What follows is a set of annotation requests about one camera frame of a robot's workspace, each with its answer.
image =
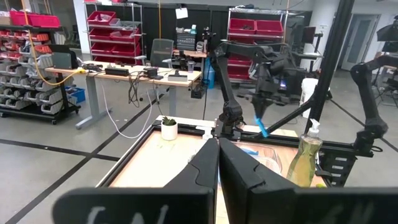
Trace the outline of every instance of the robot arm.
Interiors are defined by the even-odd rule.
[[[372,71],[385,65],[398,66],[398,57],[383,55],[370,62],[355,65],[351,69],[351,76],[358,86],[366,117],[365,128],[357,133],[355,149],[369,151],[374,140],[383,137],[388,130],[388,125],[379,115],[371,88]]]
[[[242,107],[235,100],[228,78],[228,57],[231,53],[248,57],[258,64],[259,77],[252,104],[256,112],[256,119],[260,122],[266,108],[273,103],[271,96],[279,87],[277,83],[274,83],[271,71],[277,73],[284,66],[284,58],[275,54],[270,47],[223,42],[212,51],[210,54],[211,65],[215,70],[224,98],[223,113],[219,120],[223,122],[223,133],[230,134],[233,133],[233,128],[236,125],[243,122]]]

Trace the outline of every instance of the white pot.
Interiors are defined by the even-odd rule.
[[[177,138],[178,124],[176,122],[173,126],[166,126],[162,121],[162,138],[167,141],[171,141]]]

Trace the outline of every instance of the green liquid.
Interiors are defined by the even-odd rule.
[[[290,164],[286,178],[300,187],[310,187],[315,173],[315,156],[322,140],[307,135],[300,138],[298,153]]]

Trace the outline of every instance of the pump dispenser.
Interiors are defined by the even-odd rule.
[[[287,179],[301,186],[311,186],[315,173],[315,158],[322,146],[322,140],[318,138],[320,123],[311,119],[312,127],[307,134],[300,136],[298,152],[290,164]]]

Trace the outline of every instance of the blue object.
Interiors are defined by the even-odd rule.
[[[256,121],[256,124],[259,126],[262,136],[264,138],[268,138],[268,131],[266,130],[266,127],[264,126],[264,124],[261,121],[261,118],[257,118],[256,116],[254,116],[254,120]]]
[[[209,89],[214,88],[214,80],[216,72],[210,64],[210,58],[206,58],[205,60],[205,71],[203,74],[203,82],[208,85]]]
[[[84,102],[86,100],[85,89],[77,88],[77,87],[73,87],[73,88],[76,89],[77,91],[71,93],[70,95],[77,98],[76,103]]]
[[[242,149],[245,153],[247,153],[247,154],[249,154],[249,155],[252,155],[252,156],[258,156],[258,155],[259,155],[259,151],[253,151],[253,150],[246,149],[246,148],[243,148],[243,147],[241,147],[241,149]]]

